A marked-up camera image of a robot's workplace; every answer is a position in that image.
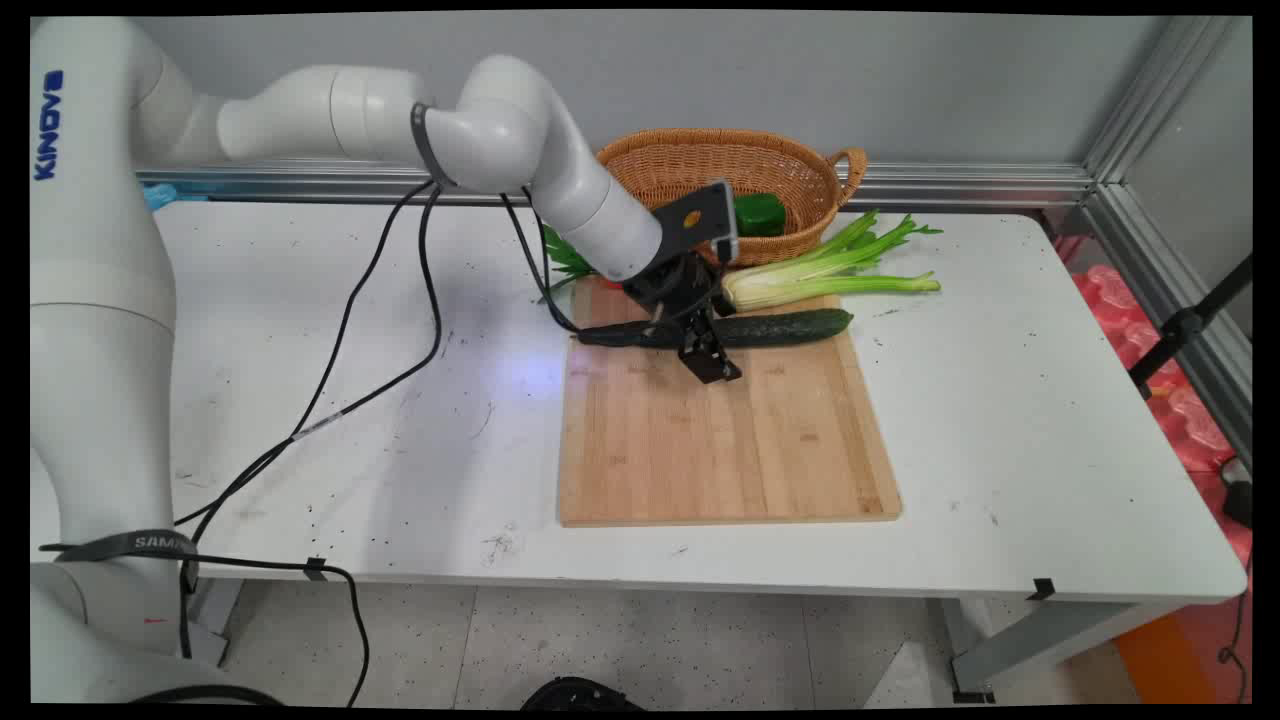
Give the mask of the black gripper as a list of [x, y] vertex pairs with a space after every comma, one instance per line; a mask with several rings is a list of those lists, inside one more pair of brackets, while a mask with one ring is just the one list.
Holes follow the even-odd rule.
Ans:
[[[742, 375], [716, 329], [716, 315], [731, 315], [722, 277], [721, 268], [699, 252], [685, 252], [622, 283], [627, 297], [652, 322], [681, 322], [678, 359], [698, 365], [698, 379], [704, 384]], [[686, 318], [691, 314], [698, 318]]]

